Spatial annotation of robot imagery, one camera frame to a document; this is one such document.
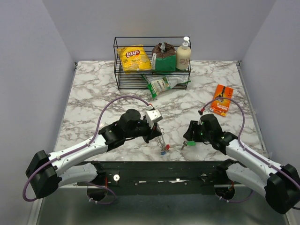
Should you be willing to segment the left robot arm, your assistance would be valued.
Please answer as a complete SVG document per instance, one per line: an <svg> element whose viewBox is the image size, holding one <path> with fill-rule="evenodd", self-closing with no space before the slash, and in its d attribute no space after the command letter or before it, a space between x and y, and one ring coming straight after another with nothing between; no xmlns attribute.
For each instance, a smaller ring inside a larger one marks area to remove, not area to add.
<svg viewBox="0 0 300 225"><path fill-rule="evenodd" d="M79 168L77 165L95 155L104 154L122 146L126 141L142 137L148 143L161 136L158 122L162 115L157 109L146 111L144 116L135 109L128 109L118 121L98 130L95 136L65 150L46 153L37 152L25 174L37 199L51 195L58 187L76 183L91 182L99 185L104 174L92 165Z"/></svg>

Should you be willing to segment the silver keyring disc with rings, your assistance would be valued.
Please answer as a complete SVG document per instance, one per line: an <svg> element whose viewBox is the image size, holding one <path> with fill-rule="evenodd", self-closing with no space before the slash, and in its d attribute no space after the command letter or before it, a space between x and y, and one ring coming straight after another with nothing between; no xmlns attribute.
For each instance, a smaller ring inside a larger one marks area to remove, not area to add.
<svg viewBox="0 0 300 225"><path fill-rule="evenodd" d="M165 140L164 140L164 129L160 128L159 126L157 126L157 131L160 131L162 133L161 136L157 137L158 138L158 142L159 142L160 147L161 147L161 152L162 151L167 152L167 150L165 149L166 143L165 143Z"/></svg>

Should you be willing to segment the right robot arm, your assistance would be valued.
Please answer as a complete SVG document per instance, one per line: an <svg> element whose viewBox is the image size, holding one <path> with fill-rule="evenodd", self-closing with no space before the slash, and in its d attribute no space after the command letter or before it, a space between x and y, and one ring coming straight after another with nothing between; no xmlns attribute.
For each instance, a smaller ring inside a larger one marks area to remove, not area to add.
<svg viewBox="0 0 300 225"><path fill-rule="evenodd" d="M259 193L280 214L287 213L300 201L300 177L290 164L281 165L249 149L231 132L222 130L213 114L192 120L184 134L187 142L208 143L235 161L216 171L218 182L236 181Z"/></svg>

